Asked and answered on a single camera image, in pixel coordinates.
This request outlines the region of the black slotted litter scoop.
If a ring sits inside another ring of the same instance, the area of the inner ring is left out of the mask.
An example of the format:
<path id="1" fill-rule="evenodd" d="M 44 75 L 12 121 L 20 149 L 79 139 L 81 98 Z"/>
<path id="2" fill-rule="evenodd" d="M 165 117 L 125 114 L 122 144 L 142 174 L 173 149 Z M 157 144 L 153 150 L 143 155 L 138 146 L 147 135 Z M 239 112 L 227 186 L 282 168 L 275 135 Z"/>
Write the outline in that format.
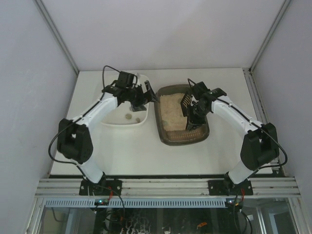
<path id="1" fill-rule="evenodd" d="M 191 91 L 187 91 L 181 102 L 180 102 L 180 106 L 181 106 L 181 109 L 182 109 L 182 114 L 184 117 L 187 117 L 188 116 L 188 107 L 192 104 L 192 94 L 191 94 Z"/>

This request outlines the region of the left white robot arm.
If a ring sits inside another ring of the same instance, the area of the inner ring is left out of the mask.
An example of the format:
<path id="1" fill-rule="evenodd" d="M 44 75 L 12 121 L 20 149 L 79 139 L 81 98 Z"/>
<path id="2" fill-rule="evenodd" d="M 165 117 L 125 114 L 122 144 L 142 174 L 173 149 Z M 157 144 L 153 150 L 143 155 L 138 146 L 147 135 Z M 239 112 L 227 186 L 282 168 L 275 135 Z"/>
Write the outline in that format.
<path id="1" fill-rule="evenodd" d="M 99 183 L 104 176 L 93 156 L 91 132 L 104 117 L 124 102 L 129 102 L 133 111 L 149 102 L 159 102 L 149 81 L 144 84 L 146 92 L 141 85 L 115 80 L 103 89 L 102 96 L 85 113 L 60 121 L 57 151 L 68 159 L 67 163 L 74 164 L 90 182 Z"/>

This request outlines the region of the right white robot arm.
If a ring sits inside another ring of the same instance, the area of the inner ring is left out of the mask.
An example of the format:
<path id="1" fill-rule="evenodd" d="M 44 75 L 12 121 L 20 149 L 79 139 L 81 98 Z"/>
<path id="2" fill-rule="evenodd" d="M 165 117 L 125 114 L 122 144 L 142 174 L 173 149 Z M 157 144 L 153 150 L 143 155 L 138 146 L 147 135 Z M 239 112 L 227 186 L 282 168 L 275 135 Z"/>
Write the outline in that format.
<path id="1" fill-rule="evenodd" d="M 200 91 L 192 87 L 180 105 L 187 119 L 187 131 L 205 125 L 207 114 L 212 113 L 228 122 L 242 137 L 240 161 L 225 174 L 227 187 L 242 183 L 279 156 L 275 126 L 254 120 L 238 108 L 222 89 Z"/>

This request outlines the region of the brown translucent litter box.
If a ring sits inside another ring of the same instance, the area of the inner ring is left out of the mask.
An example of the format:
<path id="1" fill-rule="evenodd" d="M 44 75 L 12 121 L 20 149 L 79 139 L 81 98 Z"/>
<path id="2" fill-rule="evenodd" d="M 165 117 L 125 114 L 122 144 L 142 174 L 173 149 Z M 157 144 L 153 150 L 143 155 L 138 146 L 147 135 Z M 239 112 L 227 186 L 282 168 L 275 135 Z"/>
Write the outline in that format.
<path id="1" fill-rule="evenodd" d="M 159 102 L 154 104 L 156 125 L 160 140 L 169 146 L 195 144 L 205 140 L 210 133 L 208 124 L 187 131 L 187 118 L 183 116 L 180 102 L 188 91 L 189 85 L 177 84 L 162 87 L 156 96 Z"/>

